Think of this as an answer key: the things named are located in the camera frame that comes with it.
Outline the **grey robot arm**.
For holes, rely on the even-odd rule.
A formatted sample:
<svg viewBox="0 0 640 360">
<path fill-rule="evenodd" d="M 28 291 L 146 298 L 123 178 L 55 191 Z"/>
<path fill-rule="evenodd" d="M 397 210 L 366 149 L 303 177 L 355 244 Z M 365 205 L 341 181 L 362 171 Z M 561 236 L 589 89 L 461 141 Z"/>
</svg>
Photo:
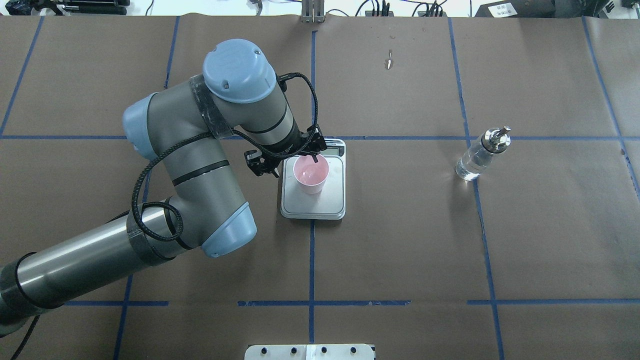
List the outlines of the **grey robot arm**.
<svg viewBox="0 0 640 360">
<path fill-rule="evenodd" d="M 128 212 L 98 228 L 1 269 L 1 335 L 29 319 L 149 267 L 200 248 L 227 255 L 258 231 L 220 140 L 238 136 L 256 176 L 279 177 L 287 158 L 315 158 L 327 146 L 317 120 L 301 131 L 286 98 L 287 82 L 247 39 L 227 39 L 203 60 L 201 73 L 137 101 L 122 116 L 125 136 L 149 163 Z"/>
</svg>

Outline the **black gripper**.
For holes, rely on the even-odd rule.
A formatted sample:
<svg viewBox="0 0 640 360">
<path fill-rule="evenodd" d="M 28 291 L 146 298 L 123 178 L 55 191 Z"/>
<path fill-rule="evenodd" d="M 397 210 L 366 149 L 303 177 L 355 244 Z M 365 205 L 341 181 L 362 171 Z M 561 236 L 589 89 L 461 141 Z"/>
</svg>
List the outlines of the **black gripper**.
<svg viewBox="0 0 640 360">
<path fill-rule="evenodd" d="M 290 132 L 281 141 L 272 145 L 263 145 L 244 134 L 244 140 L 248 141 L 256 150 L 244 152 L 244 158 L 249 170 L 254 175 L 273 174 L 280 176 L 278 167 L 285 159 L 295 156 L 310 156 L 314 164 L 318 164 L 320 153 L 327 150 L 327 142 L 318 125 L 312 125 L 306 132 L 293 125 Z"/>
</svg>

